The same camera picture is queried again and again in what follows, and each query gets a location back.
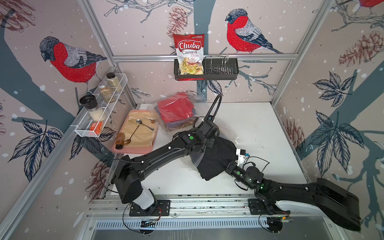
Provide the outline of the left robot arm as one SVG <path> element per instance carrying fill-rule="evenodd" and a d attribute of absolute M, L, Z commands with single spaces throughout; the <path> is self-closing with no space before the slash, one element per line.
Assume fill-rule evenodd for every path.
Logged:
<path fill-rule="evenodd" d="M 168 163 L 192 153 L 203 153 L 220 135 L 219 127 L 212 121 L 204 121 L 197 128 L 179 132 L 173 140 L 146 155 L 118 160 L 111 183 L 117 188 L 122 204 L 135 203 L 143 210 L 156 207 L 156 199 L 141 181 Z"/>

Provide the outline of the clear plastic vacuum bag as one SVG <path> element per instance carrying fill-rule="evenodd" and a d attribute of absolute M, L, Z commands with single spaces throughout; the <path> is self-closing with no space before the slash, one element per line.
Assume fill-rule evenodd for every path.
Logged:
<path fill-rule="evenodd" d="M 222 95 L 217 95 L 209 108 L 201 103 L 203 100 L 204 97 L 194 91 L 179 92 L 158 101 L 152 108 L 163 130 L 169 135 L 196 128 L 205 120 L 218 126 L 220 134 L 211 145 L 181 158 L 183 163 L 209 181 L 224 172 L 226 164 L 231 161 L 237 163 L 238 155 L 233 142 L 236 139 L 235 132 L 218 116 Z"/>

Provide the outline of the black trousers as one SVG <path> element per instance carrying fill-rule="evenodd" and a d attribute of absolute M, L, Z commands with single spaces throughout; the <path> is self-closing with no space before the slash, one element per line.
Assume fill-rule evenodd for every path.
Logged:
<path fill-rule="evenodd" d="M 206 148 L 197 169 L 202 179 L 209 181 L 220 175 L 230 161 L 236 161 L 236 146 L 224 138 L 217 138 L 211 148 Z"/>

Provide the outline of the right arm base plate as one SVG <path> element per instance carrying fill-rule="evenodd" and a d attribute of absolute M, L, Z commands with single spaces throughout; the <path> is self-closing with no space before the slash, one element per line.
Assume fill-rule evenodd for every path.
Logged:
<path fill-rule="evenodd" d="M 251 215 L 276 215 L 281 213 L 276 205 L 266 205 L 259 199 L 248 199 L 248 207 Z"/>

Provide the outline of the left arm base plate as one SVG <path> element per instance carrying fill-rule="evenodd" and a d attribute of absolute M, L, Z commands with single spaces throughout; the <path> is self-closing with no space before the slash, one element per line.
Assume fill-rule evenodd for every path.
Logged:
<path fill-rule="evenodd" d="M 157 200 L 152 206 L 147 210 L 143 210 L 139 205 L 132 203 L 130 207 L 130 217 L 146 217 L 146 216 L 169 216 L 170 214 L 170 200 Z"/>

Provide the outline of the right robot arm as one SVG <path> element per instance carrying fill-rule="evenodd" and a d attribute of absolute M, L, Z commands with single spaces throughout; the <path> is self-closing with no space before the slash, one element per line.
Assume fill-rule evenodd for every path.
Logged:
<path fill-rule="evenodd" d="M 336 225 L 354 232 L 361 230 L 359 198 L 329 180 L 318 178 L 309 184 L 284 184 L 264 178 L 255 166 L 246 170 L 236 161 L 220 159 L 225 172 L 254 191 L 268 214 L 283 212 L 279 201 L 291 201 L 318 207 Z"/>

